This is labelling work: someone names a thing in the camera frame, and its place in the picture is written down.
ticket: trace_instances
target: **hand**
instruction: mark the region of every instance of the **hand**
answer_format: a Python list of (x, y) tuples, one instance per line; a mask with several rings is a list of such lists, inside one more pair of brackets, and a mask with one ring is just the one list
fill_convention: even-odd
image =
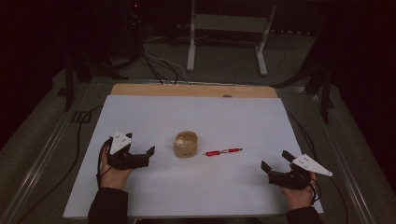
[[(315, 173), (311, 172), (311, 185), (314, 187), (317, 181), (317, 176)], [(312, 196), (314, 192), (311, 187), (306, 187), (305, 189), (287, 189), (281, 187), (283, 194), (286, 196), (288, 201), (289, 210), (309, 207), (312, 205)]]
[(133, 169), (116, 170), (107, 164), (107, 151), (109, 146), (106, 146), (102, 152), (102, 167), (100, 169), (100, 188), (111, 188), (123, 190), (126, 180)]

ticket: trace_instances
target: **metal stand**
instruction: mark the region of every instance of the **metal stand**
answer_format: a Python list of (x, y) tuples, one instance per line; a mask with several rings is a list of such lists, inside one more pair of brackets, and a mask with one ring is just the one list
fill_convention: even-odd
[(276, 5), (273, 5), (268, 18), (197, 14), (195, 13), (195, 0), (191, 0), (191, 33), (187, 70), (194, 70), (196, 29), (239, 31), (262, 33), (262, 42), (260, 45), (256, 46), (255, 51), (260, 68), (260, 74), (262, 76), (267, 76), (268, 72), (264, 57), (262, 56), (262, 50), (264, 49), (265, 42), (270, 32), (275, 11)]

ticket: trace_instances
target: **table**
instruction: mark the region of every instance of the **table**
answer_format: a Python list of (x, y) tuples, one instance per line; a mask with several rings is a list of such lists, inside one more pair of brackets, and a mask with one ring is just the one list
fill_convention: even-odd
[[(260, 167), (265, 160), (274, 170), (287, 172), (289, 164), (281, 157), (282, 150), (301, 154), (286, 111), (272, 88), (115, 85), (64, 217), (87, 217), (97, 191), (98, 152), (116, 129), (134, 133), (133, 154), (156, 146), (149, 167), (133, 171), (126, 184), (130, 217), (257, 217), (287, 211), (284, 196), (278, 187), (268, 184)], [(180, 159), (175, 156), (173, 142), (177, 133), (186, 130), (198, 134), (198, 154)], [(244, 150), (210, 158), (203, 155), (230, 147)], [(323, 212), (320, 203), (316, 208)]]
[(260, 45), (256, 46), (255, 51), (260, 68), (260, 74), (262, 76), (267, 76), (268, 71), (262, 55), (262, 50), (264, 49), (265, 42), (270, 32), (275, 12), (276, 5), (273, 4), (271, 11), (266, 18), (200, 14), (195, 12), (195, 0), (191, 0), (191, 31), (187, 70), (194, 70), (196, 29), (238, 31), (262, 34), (262, 41), (260, 42)]

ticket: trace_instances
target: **white paper sheet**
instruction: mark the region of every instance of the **white paper sheet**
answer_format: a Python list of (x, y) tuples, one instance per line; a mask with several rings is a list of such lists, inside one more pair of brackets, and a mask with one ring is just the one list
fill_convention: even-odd
[[(96, 163), (102, 144), (116, 130), (133, 133), (132, 154), (155, 146), (147, 168), (134, 170), (125, 190), (131, 217), (224, 217), (284, 214), (286, 200), (270, 185), (261, 161), (288, 172), (282, 150), (301, 150), (280, 99), (175, 96), (107, 96), (92, 140), (64, 211), (86, 217), (96, 187)], [(175, 156), (182, 131), (198, 135), (198, 153)], [(215, 157), (204, 152), (241, 147)], [(320, 202), (317, 210), (323, 212)]]

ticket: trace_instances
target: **red pen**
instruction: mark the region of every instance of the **red pen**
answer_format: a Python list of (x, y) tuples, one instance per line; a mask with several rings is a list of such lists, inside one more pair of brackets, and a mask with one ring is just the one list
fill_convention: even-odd
[(236, 147), (236, 148), (224, 149), (222, 151), (210, 151), (210, 152), (204, 153), (204, 155), (210, 157), (210, 156), (217, 156), (217, 155), (219, 155), (221, 153), (232, 153), (232, 152), (238, 152), (238, 151), (241, 151), (241, 150), (242, 150), (242, 148)]

